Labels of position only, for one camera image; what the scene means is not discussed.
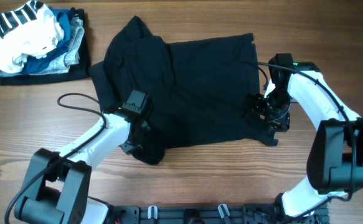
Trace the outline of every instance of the black t-shirt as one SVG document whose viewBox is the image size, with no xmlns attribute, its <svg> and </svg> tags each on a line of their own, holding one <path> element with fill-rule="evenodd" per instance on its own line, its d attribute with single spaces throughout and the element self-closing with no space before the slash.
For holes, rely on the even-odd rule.
<svg viewBox="0 0 363 224">
<path fill-rule="evenodd" d="M 157 164 L 164 148 L 256 139 L 275 146 L 274 132 L 245 99 L 259 93 L 253 34 L 166 44 L 134 16 L 91 67 L 102 110 L 113 112 L 132 90 L 147 93 L 151 147 L 133 153 Z"/>
</svg>

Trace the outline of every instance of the black cable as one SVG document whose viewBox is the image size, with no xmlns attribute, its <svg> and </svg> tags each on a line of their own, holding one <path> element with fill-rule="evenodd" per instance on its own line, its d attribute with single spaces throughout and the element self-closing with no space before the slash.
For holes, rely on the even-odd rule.
<svg viewBox="0 0 363 224">
<path fill-rule="evenodd" d="M 264 78 L 266 78 L 266 83 L 263 85 L 263 90 L 267 90 L 267 87 L 268 87 L 268 77 L 267 77 L 267 74 L 266 72 L 264 72 L 264 70 L 262 68 L 260 68 L 259 66 L 256 66 L 257 69 L 259 69 L 261 71 L 261 73 L 264 75 Z"/>
<path fill-rule="evenodd" d="M 248 64 L 251 64 L 251 65 L 264 65 L 264 66 L 267 66 L 267 67 L 273 67 L 273 68 L 279 68 L 281 70 L 286 70 L 286 71 L 289 71 L 289 72 L 293 72 L 293 73 L 297 73 L 305 78 L 308 78 L 309 80 L 313 81 L 316 85 L 318 85 L 319 87 L 321 87 L 328 95 L 329 97 L 332 99 L 332 101 L 334 102 L 334 104 L 336 105 L 337 109 L 338 109 L 338 113 L 342 114 L 344 120 L 346 121 L 346 124 L 347 124 L 347 130 L 350 134 L 350 137 L 351 137 L 351 147 L 352 147 L 352 165 L 351 165 L 351 178 L 350 178 L 350 189 L 349 189 L 349 193 L 348 193 L 348 196 L 346 198 L 344 197 L 340 197 L 340 196 L 330 196 L 328 197 L 325 201 L 323 201 L 322 203 L 320 203 L 319 205 L 313 207 L 312 209 L 309 209 L 307 211 L 305 211 L 304 213 L 302 213 L 301 215 L 298 215 L 297 217 L 294 217 L 294 219 L 297 219 L 297 218 L 301 218 L 307 214 L 310 214 L 311 212 L 319 209 L 320 207 L 322 207 L 323 205 L 325 205 L 326 203 L 330 202 L 332 199 L 338 199 L 338 200 L 341 200 L 343 202 L 348 202 L 350 201 L 350 199 L 352 198 L 353 196 L 353 193 L 354 193 L 354 187 L 355 187 L 355 176 L 356 176 L 356 161 L 357 161 L 357 149 L 356 149 L 356 137 L 354 135 L 354 132 L 353 132 L 353 128 L 351 126 L 351 123 L 350 123 L 350 120 L 349 118 L 347 117 L 347 114 L 346 112 L 344 111 L 344 108 L 343 106 L 341 106 L 339 104 L 339 102 L 335 99 L 334 95 L 324 86 L 322 85 L 317 79 L 314 79 L 313 77 L 299 71 L 299 70 L 295 70 L 295 69 L 292 69 L 292 68 L 286 68 L 286 67 L 283 67 L 283 66 L 279 66 L 279 65 L 272 65 L 272 64 L 269 64 L 269 63 L 264 63 L 264 62 L 248 62 L 248 61 L 241 61 L 242 63 L 248 63 Z"/>
<path fill-rule="evenodd" d="M 83 142 L 81 145 L 79 145 L 78 147 L 76 147 L 75 149 L 72 149 L 72 151 L 70 151 L 68 154 L 64 155 L 63 157 L 61 157 L 60 159 L 58 159 L 57 161 L 53 162 L 52 164 L 48 165 L 45 169 L 43 169 L 42 171 L 40 171 L 38 174 L 36 174 L 30 181 L 28 181 L 20 191 L 18 191 L 18 193 L 15 195 L 15 197 L 11 200 L 10 204 L 7 207 L 6 210 L 6 214 L 4 215 L 4 223 L 5 224 L 9 224 L 9 216 L 11 214 L 11 210 L 13 208 L 13 206 L 15 205 L 15 203 L 20 199 L 20 197 L 22 196 L 23 193 L 25 193 L 25 191 L 34 183 L 37 181 L 37 179 L 39 179 L 40 177 L 42 177 L 43 175 L 47 174 L 48 172 L 50 172 L 53 168 L 55 168 L 57 165 L 63 163 L 63 161 L 65 161 L 68 157 L 72 156 L 73 154 L 75 154 L 76 152 L 78 152 L 83 146 L 85 146 L 86 144 L 88 144 L 90 141 L 92 141 L 93 139 L 95 139 L 99 134 L 101 134 L 101 132 L 106 128 L 106 118 L 104 117 L 103 114 L 95 111 L 95 110 L 91 110 L 91 109 L 87 109 L 87 108 L 79 108 L 76 106 L 68 106 L 68 105 L 64 105 L 62 104 L 60 101 L 62 98 L 66 97 L 66 96 L 84 96 L 86 98 L 89 98 L 95 102 L 98 103 L 98 100 L 92 98 L 91 96 L 87 96 L 81 93 L 67 93 L 64 94 L 62 96 L 60 96 L 57 100 L 57 103 L 59 106 L 62 106 L 64 108 L 69 108 L 69 109 L 73 109 L 73 110 L 81 110 L 81 111 L 87 111 L 87 112 L 91 112 L 91 113 L 95 113 L 97 115 L 99 115 L 102 120 L 103 120 L 103 125 L 101 126 L 100 130 L 98 130 L 92 137 L 88 138 L 85 142 Z"/>
</svg>

